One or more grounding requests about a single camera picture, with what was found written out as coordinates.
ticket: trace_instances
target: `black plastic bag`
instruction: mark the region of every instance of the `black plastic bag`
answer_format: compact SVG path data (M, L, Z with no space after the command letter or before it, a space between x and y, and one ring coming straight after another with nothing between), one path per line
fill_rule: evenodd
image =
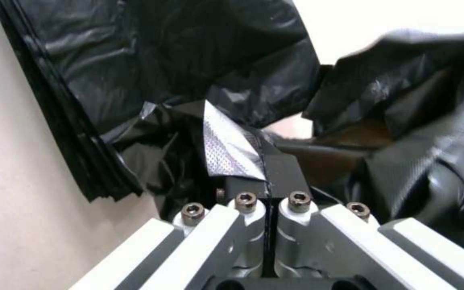
M0 18L28 79L48 91L33 88L89 200L197 191L191 172L205 164L187 141L197 130L117 139L144 106L208 99L262 127L303 110L317 87L317 57L286 0L0 0Z
M413 216L464 247L464 101L365 157L331 192L364 202L381 224Z
M464 35L396 31L340 59L304 111L315 134L382 117L393 137L453 110L464 97Z

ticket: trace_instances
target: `crumpled plastic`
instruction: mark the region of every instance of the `crumpled plastic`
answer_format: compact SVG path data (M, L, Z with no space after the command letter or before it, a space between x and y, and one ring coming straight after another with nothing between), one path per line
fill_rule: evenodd
M181 203L225 174L206 172L201 119L184 104L206 99L264 127L317 89L317 56L287 0L0 0L0 19L89 200L151 191ZM238 174L262 179L252 170Z
M464 101L365 157L330 192L364 202L381 223L414 216L464 247Z
M395 31L340 59L303 116L315 134L382 117L394 138L447 114L464 98L464 35Z

